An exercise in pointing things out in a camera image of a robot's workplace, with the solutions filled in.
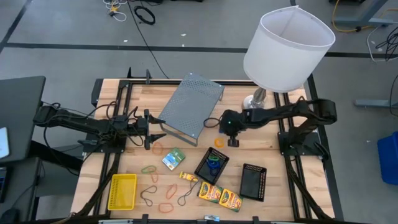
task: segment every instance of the yellow crayon box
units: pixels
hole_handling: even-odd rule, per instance
[[[221,194],[220,205],[231,209],[234,212],[238,212],[241,209],[243,198],[241,198],[236,193],[224,189],[223,193]]]
[[[211,185],[208,182],[203,181],[198,191],[198,197],[211,201],[213,203],[218,203],[222,191],[223,188]]]

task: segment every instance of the black plastic basket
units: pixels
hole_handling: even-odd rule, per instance
[[[214,176],[210,174],[211,170],[206,163],[206,160],[209,158],[209,156],[217,156],[219,158],[220,169]],[[203,159],[200,161],[197,169],[195,170],[195,174],[200,178],[202,178],[203,180],[207,181],[208,183],[215,185],[228,161],[229,161],[228,156],[220,153],[219,151],[213,149],[212,147],[209,147],[209,150],[207,150],[205,156],[203,156]]]
[[[266,168],[243,164],[240,196],[263,202],[266,193],[266,177]]]

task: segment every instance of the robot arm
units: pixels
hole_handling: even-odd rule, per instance
[[[97,144],[112,146],[119,139],[130,136],[144,136],[145,149],[150,149],[150,144],[166,134],[149,134],[149,123],[164,123],[161,119],[154,118],[149,110],[144,110],[144,117],[136,116],[135,122],[129,124],[126,115],[114,116],[112,119],[93,119],[71,113],[67,110],[56,109],[54,106],[41,106],[35,115],[35,125],[41,127],[62,126],[65,128],[92,134],[98,137]]]
[[[230,137],[228,146],[239,147],[236,136],[247,128],[257,129],[265,126],[270,121],[292,118],[295,116],[306,117],[307,120],[299,127],[289,130],[289,142],[301,143],[308,133],[317,129],[319,125],[333,124],[337,120],[336,105],[330,100],[307,101],[302,97],[296,103],[272,109],[246,109],[242,113],[237,111],[224,111],[220,120],[220,132]]]

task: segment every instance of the lamp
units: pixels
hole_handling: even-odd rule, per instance
[[[277,93],[300,88],[335,42],[331,29],[298,6],[261,17],[244,56],[246,75],[259,88],[243,108],[262,108],[266,90]]]

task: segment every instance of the floor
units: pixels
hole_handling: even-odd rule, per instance
[[[371,1],[361,6],[342,5],[337,14],[357,16]],[[331,25],[333,5],[327,0],[296,2]],[[26,11],[21,15],[23,6]],[[288,0],[165,0],[161,6],[149,6],[156,15],[156,24],[139,27],[148,44],[159,47],[154,55],[170,78],[195,72],[214,79],[248,79],[243,71],[242,49],[248,47],[263,14],[287,6]],[[398,2],[389,1],[376,15],[392,7],[398,7]],[[0,79],[44,75],[44,101],[88,112],[93,109],[90,96],[96,78],[125,77],[129,67],[135,76],[143,75],[148,68],[154,78],[163,78],[152,55],[139,47],[145,45],[127,5],[121,7],[121,12],[127,14],[126,22],[107,16],[100,0],[2,0]],[[394,12],[386,17],[398,21]],[[13,32],[7,32],[12,24],[16,25]],[[379,29],[371,41],[384,41],[393,28]],[[318,96],[337,104],[338,122],[327,126],[326,131],[345,220],[393,223],[398,187],[381,180],[376,143],[396,130],[398,119],[388,110],[353,106],[353,100],[359,98],[388,99],[397,75],[397,62],[375,64],[367,58],[365,40],[370,31],[336,32],[336,43],[330,52],[361,54],[356,58],[325,57],[313,74]],[[90,50],[87,45],[105,46]],[[36,141],[43,141],[42,131],[35,129]],[[84,137],[65,128],[48,131],[53,147],[75,145]],[[81,149],[68,153],[80,156]],[[51,164],[46,164],[45,169],[46,179],[38,190],[43,197],[37,217],[64,217],[69,213],[76,178]]]

